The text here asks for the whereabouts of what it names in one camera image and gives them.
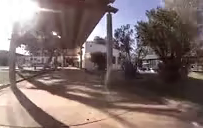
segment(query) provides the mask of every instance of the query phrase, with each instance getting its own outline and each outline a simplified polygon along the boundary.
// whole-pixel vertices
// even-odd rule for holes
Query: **sidewalk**
[[[47,76],[0,95],[0,126],[79,128],[193,128],[167,105],[80,82]]]

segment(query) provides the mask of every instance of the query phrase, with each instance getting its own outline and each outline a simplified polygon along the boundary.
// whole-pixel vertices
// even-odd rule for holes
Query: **overhang roof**
[[[117,12],[116,8],[109,5],[115,0],[37,1],[42,8],[55,10],[58,14],[62,45],[66,48],[81,46],[106,12]]]

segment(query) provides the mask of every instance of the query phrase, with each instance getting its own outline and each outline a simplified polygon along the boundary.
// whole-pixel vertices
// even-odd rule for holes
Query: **support column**
[[[83,46],[80,47],[80,62],[79,62],[80,69],[82,69],[82,48],[83,48]]]
[[[13,26],[11,41],[9,45],[9,81],[11,87],[16,87],[16,71],[15,71],[15,61],[16,61],[16,38],[17,38],[17,23]]]
[[[106,55],[107,55],[107,71],[105,85],[110,83],[110,74],[112,71],[112,58],[113,58],[113,30],[112,30],[112,14],[107,13],[107,43],[106,43]]]

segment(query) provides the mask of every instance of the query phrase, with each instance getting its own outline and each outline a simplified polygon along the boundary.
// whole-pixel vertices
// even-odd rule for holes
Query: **utility pole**
[[[113,28],[112,28],[112,14],[107,13],[107,43],[106,43],[106,55],[107,55],[107,71],[105,85],[110,83],[110,76],[112,72],[112,58],[113,58]]]

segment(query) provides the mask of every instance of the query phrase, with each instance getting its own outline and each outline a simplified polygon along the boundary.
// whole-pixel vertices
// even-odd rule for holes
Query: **grass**
[[[199,80],[203,80],[203,73],[192,72],[192,73],[189,74],[189,77],[199,79]]]
[[[20,80],[21,77],[16,75],[16,80]],[[9,84],[9,72],[8,70],[0,70],[0,84]]]

